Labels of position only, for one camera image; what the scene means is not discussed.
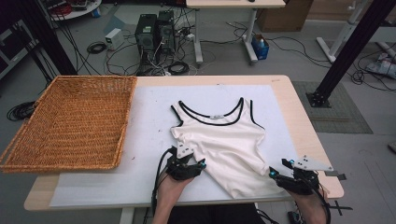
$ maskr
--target human hand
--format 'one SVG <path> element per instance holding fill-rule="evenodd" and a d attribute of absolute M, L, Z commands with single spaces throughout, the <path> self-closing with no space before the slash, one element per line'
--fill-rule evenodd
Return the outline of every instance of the human hand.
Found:
<path fill-rule="evenodd" d="M 193 180 L 193 178 L 187 180 L 175 180 L 172 176 L 163 172 L 160 175 L 159 187 L 158 187 L 158 205 L 173 207 L 180 197 L 183 189 Z"/>
<path fill-rule="evenodd" d="M 294 192 L 288 191 L 294 201 L 297 203 L 300 212 L 305 219 L 307 224 L 315 223 L 315 224 L 324 224 L 326 223 L 326 213 L 324 207 L 322 206 L 322 201 L 318 197 L 318 195 L 301 195 L 296 194 Z M 326 191 L 320 191 L 323 198 L 327 202 L 327 193 Z"/>
<path fill-rule="evenodd" d="M 167 223 L 172 208 L 177 203 L 181 192 L 183 192 L 183 189 L 186 188 L 193 178 L 179 181 L 175 180 L 166 172 L 163 172 L 159 180 L 157 212 L 154 215 L 152 224 Z"/>

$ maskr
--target black metal pole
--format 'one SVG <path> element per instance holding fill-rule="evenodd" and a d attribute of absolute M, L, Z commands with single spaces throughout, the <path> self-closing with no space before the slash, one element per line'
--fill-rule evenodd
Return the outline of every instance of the black metal pole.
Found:
<path fill-rule="evenodd" d="M 395 5 L 396 0 L 373 1 L 355 31 L 341 49 L 325 78 L 323 78 L 315 92 L 308 96 L 311 97 L 309 99 L 311 106 L 319 107 L 325 104 L 335 86 L 347 72 L 347 69 L 353 64 L 361 50 L 366 46 L 381 22 L 385 20 Z"/>

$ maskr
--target white desk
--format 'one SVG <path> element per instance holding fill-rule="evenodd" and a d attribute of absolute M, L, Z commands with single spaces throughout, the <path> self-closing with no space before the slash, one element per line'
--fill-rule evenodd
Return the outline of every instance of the white desk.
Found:
<path fill-rule="evenodd" d="M 247 27 L 247 34 L 243 36 L 243 41 L 250 57 L 250 63 L 258 61 L 256 53 L 251 47 L 251 34 L 253 31 L 254 21 L 256 20 L 257 8 L 271 8 L 271 7 L 284 7 L 283 0 L 255 0 L 249 2 L 248 0 L 187 0 L 187 7 L 195 8 L 195 61 L 198 66 L 204 61 L 201 50 L 201 43 L 199 39 L 199 22 L 200 22 L 200 8 L 210 7 L 244 7 L 252 8 L 249 18 L 249 25 Z"/>
<path fill-rule="evenodd" d="M 137 86 L 193 86 L 193 85 L 270 85 L 274 91 L 277 103 L 290 132 L 290 138 L 299 156 L 310 157 L 325 164 L 331 164 L 315 130 L 306 115 L 304 108 L 288 77 L 285 76 L 211 76 L 211 77 L 139 77 Z M 40 175 L 35 181 L 24 204 L 29 211 L 53 210 L 50 201 L 58 184 L 59 175 Z M 341 198 L 344 190 L 337 177 L 326 176 L 319 172 L 320 183 L 329 191 L 329 198 Z M 285 200 L 278 198 L 267 201 Z M 134 209 L 119 205 L 106 207 L 122 207 L 121 222 L 129 222 Z"/>
<path fill-rule="evenodd" d="M 94 2 L 88 1 L 86 10 L 73 10 L 72 12 L 70 12 L 65 16 L 51 15 L 51 18 L 54 21 L 65 21 L 65 20 L 74 19 L 94 11 L 97 7 L 100 6 L 101 3 L 102 0 L 95 0 Z"/>

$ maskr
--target computer tower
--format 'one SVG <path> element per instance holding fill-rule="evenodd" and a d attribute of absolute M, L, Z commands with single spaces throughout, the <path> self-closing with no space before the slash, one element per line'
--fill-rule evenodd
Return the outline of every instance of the computer tower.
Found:
<path fill-rule="evenodd" d="M 143 64 L 158 63 L 160 57 L 159 39 L 156 31 L 156 14 L 142 14 L 136 26 L 134 36 Z"/>
<path fill-rule="evenodd" d="M 162 53 L 173 54 L 175 52 L 175 26 L 174 26 L 174 11 L 166 10 L 160 11 L 157 19 L 158 36 L 163 42 Z"/>

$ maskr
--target shelving unit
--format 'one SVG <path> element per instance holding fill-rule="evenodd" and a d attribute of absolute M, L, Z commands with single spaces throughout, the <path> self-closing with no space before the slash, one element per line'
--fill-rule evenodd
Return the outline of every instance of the shelving unit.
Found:
<path fill-rule="evenodd" d="M 35 47 L 35 41 L 22 20 L 18 21 L 16 25 L 21 26 L 22 29 L 30 36 L 32 41 L 29 43 L 31 48 Z M 11 30 L 6 29 L 0 34 L 0 79 L 3 78 L 18 62 L 26 56 L 28 51 L 25 46 L 15 36 Z"/>

